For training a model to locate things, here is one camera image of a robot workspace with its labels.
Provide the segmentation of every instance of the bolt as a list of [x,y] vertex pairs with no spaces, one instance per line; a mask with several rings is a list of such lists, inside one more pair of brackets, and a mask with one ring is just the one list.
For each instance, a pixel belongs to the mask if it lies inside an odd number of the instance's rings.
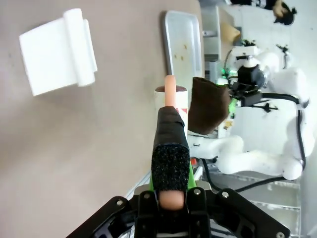
[[200,190],[199,190],[199,189],[195,189],[195,190],[194,190],[194,193],[195,193],[196,195],[199,195],[199,194],[200,194]]
[[285,235],[284,235],[284,233],[282,233],[282,232],[278,232],[278,233],[276,234],[276,238],[285,238]]
[[229,197],[229,193],[227,193],[227,192],[223,192],[221,195],[222,195],[224,198],[228,198],[228,197]]
[[118,201],[117,201],[117,205],[118,205],[118,206],[121,206],[122,204],[123,204],[123,201],[122,201],[122,200],[118,200]]

